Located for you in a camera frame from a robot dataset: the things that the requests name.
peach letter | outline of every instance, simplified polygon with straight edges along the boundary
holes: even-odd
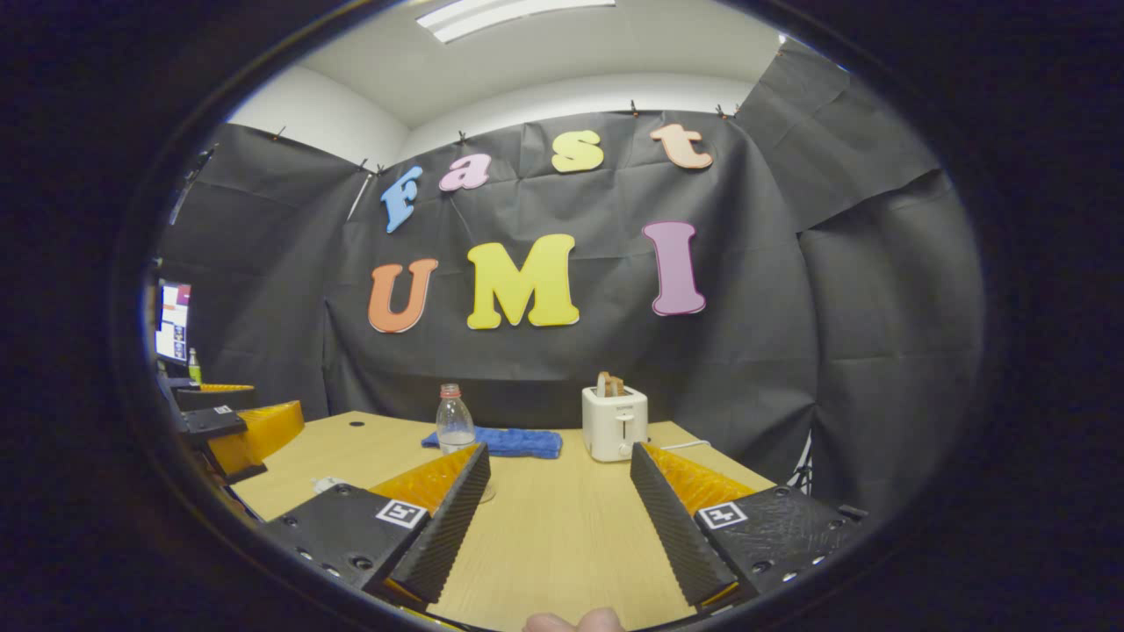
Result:
[[[397,263],[380,265],[371,272],[371,303],[366,307],[366,319],[375,331],[384,334],[400,334],[417,324],[425,312],[425,297],[429,291],[429,273],[437,268],[436,259],[419,259],[410,263],[414,282],[410,285],[410,300],[406,309],[390,312],[390,291],[395,279],[402,271]]]
[[[668,153],[668,157],[683,169],[704,169],[714,162],[710,154],[697,154],[691,146],[691,141],[701,141],[703,135],[698,132],[687,132],[678,123],[664,125],[651,136],[653,141],[663,141],[663,151]]]

black fabric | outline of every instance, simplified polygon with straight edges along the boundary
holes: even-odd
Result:
[[[360,180],[346,161],[245,127],[218,148],[160,244],[161,276],[192,285],[189,344],[203,379],[299,399],[328,415],[321,371],[324,278]]]
[[[698,132],[714,164],[672,164],[649,136],[670,123]],[[605,162],[558,173],[552,139],[579,129],[600,135]],[[218,141],[164,240],[162,276],[193,285],[205,377],[253,383],[262,405],[428,419],[438,386],[456,381],[480,425],[578,427],[579,389],[608,370],[649,396],[651,421],[674,419],[772,480],[788,478],[813,428],[814,494],[872,509],[905,498],[958,431],[982,322],[963,209],[905,124],[799,44],[736,117],[528,123],[393,165],[365,189],[366,172],[283,138],[228,125]],[[489,181],[441,191],[448,165],[475,153],[492,157]],[[414,214],[388,234],[379,198],[415,165]],[[641,231],[656,220],[697,229],[699,314],[652,312]],[[499,242],[522,267],[552,233],[577,242],[580,322],[470,329],[468,251]],[[371,271],[424,258],[439,267],[420,320],[377,332]],[[409,286],[404,272],[393,310]]]

computer monitor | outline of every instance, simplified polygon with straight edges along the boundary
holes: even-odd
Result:
[[[188,303],[191,286],[164,281],[160,289],[156,355],[165,362],[188,363]]]

plastic bottle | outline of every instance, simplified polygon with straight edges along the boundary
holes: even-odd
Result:
[[[441,386],[441,405],[437,406],[437,443],[443,454],[463,450],[477,441],[472,415],[461,401],[461,387],[455,383]]]
[[[198,383],[203,383],[203,370],[199,367],[199,360],[196,359],[196,347],[191,347],[191,355],[188,358],[188,374],[191,379]]]

table surface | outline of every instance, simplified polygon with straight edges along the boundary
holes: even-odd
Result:
[[[311,422],[265,459],[269,471],[234,486],[265,520],[315,495],[312,479],[373,487],[441,455],[422,448],[432,423],[345,413]],[[628,477],[628,461],[599,463],[581,430],[562,435],[559,459],[492,457],[496,497],[480,505],[441,601],[428,612],[493,630],[520,630],[553,612],[577,622],[613,606],[628,630],[695,613]],[[653,445],[695,441],[673,422],[649,424]],[[676,450],[754,490],[774,484],[709,445]]]

